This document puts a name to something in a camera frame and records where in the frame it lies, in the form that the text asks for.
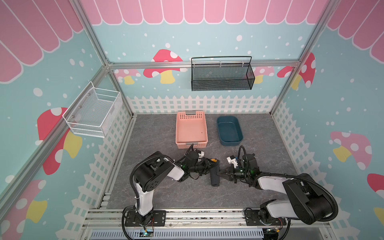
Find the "black paper napkin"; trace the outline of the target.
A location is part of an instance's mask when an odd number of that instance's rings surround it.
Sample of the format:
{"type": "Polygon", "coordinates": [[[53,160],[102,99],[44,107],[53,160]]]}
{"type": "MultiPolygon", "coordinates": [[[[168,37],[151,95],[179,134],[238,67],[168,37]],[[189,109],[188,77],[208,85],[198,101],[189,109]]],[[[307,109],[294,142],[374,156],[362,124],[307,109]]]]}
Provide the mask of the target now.
{"type": "Polygon", "coordinates": [[[211,178],[211,186],[219,187],[220,186],[220,176],[218,176],[218,172],[220,171],[220,162],[216,161],[210,168],[210,178],[211,178]]]}

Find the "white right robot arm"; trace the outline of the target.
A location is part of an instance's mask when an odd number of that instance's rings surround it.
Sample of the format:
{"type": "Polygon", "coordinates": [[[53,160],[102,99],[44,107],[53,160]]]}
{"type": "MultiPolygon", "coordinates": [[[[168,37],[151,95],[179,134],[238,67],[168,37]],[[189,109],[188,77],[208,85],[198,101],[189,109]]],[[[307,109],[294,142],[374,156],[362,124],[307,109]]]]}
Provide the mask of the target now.
{"type": "Polygon", "coordinates": [[[218,176],[230,182],[244,181],[251,188],[285,194],[287,200],[269,200],[260,205],[259,220],[270,225],[279,218],[300,220],[311,225],[329,222],[339,213],[334,196],[308,174],[297,176],[260,172],[230,166],[218,172],[218,176]]]}

